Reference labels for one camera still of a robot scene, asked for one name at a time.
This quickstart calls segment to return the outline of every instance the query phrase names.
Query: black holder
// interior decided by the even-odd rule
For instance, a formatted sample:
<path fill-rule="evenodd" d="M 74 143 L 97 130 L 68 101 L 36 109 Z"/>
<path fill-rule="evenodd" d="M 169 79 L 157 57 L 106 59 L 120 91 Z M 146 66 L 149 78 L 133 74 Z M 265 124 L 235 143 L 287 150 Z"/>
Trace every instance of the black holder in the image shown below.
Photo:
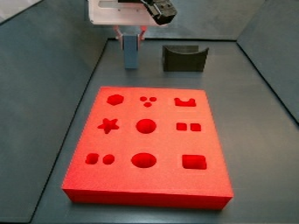
<path fill-rule="evenodd" d="M 162 70 L 165 72 L 202 72 L 209 48 L 198 52 L 197 45 L 164 45 Z"/>

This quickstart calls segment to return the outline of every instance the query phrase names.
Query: gray wall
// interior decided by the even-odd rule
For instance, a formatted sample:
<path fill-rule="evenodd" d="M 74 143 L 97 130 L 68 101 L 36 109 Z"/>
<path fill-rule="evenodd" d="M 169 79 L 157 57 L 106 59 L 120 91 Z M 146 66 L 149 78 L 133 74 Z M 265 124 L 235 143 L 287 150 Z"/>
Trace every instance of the gray wall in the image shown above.
<path fill-rule="evenodd" d="M 146 38 L 236 40 L 265 0 L 172 0 L 177 15 L 166 27 L 148 27 Z"/>
<path fill-rule="evenodd" d="M 237 43 L 299 122 L 299 1 L 265 1 Z"/>

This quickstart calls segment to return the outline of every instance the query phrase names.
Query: shape sorter cutout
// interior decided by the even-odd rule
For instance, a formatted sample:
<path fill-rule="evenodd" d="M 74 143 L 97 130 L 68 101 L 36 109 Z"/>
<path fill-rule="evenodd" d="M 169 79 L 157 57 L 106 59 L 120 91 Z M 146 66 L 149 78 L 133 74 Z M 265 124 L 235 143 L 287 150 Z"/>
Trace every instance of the shape sorter cutout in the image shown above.
<path fill-rule="evenodd" d="M 73 202 L 221 209 L 233 193 L 204 91 L 102 87 L 61 189 Z"/>

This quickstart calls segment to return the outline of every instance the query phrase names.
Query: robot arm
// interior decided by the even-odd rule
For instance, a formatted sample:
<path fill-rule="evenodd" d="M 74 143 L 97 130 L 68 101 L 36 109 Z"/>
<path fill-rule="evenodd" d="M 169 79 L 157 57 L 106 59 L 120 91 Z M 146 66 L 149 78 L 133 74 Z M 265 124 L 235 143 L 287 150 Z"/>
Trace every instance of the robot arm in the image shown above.
<path fill-rule="evenodd" d="M 117 0 L 118 3 L 142 3 L 153 21 L 158 25 L 169 24 L 176 15 L 176 9 L 169 0 Z"/>

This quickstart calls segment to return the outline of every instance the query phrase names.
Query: circular cutout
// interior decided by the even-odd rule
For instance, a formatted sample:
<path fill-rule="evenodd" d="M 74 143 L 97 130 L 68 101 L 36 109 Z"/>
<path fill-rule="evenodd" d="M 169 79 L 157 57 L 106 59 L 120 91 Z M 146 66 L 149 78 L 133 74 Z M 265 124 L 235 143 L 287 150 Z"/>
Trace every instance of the circular cutout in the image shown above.
<path fill-rule="evenodd" d="M 113 155 L 108 154 L 108 155 L 105 155 L 105 156 L 102 157 L 102 163 L 104 163 L 105 165 L 112 165 L 113 162 L 114 162 L 114 156 L 113 156 Z"/>
<path fill-rule="evenodd" d="M 86 155 L 86 159 L 85 159 L 85 164 L 86 165 L 93 165 L 96 164 L 98 161 L 98 154 L 97 153 L 89 153 Z"/>
<path fill-rule="evenodd" d="M 130 162 L 138 168 L 149 168 L 154 165 L 156 158 L 152 154 L 142 152 L 132 156 Z"/>
<path fill-rule="evenodd" d="M 149 98 L 149 101 L 150 101 L 150 102 L 156 102 L 156 97 L 150 97 L 150 98 Z"/>
<path fill-rule="evenodd" d="M 152 103 L 148 101 L 148 102 L 144 103 L 144 106 L 145 106 L 146 108 L 149 108 L 149 107 L 152 107 Z"/>
<path fill-rule="evenodd" d="M 136 129 L 142 134 L 149 134 L 154 131 L 156 124 L 150 119 L 142 119 L 136 123 Z"/>
<path fill-rule="evenodd" d="M 144 102 L 146 98 L 144 96 L 140 97 L 140 101 Z"/>

